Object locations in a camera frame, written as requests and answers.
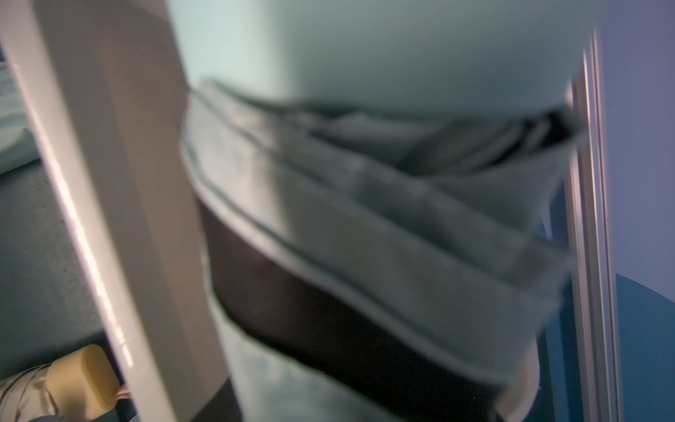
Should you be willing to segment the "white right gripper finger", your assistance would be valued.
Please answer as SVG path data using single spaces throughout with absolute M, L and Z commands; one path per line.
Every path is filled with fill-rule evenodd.
M 141 419 L 228 420 L 165 7 L 4 1 L 1 42 Z

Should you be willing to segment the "mint umbrella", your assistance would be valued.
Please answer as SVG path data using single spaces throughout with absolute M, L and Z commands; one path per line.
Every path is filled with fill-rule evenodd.
M 245 421 L 499 421 L 574 266 L 538 234 L 604 1 L 170 1 Z

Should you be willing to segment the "tan umbrella with black strap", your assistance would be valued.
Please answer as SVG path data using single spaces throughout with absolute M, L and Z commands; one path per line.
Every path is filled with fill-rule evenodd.
M 1 420 L 93 421 L 115 408 L 121 388 L 103 348 L 85 346 L 1 381 Z

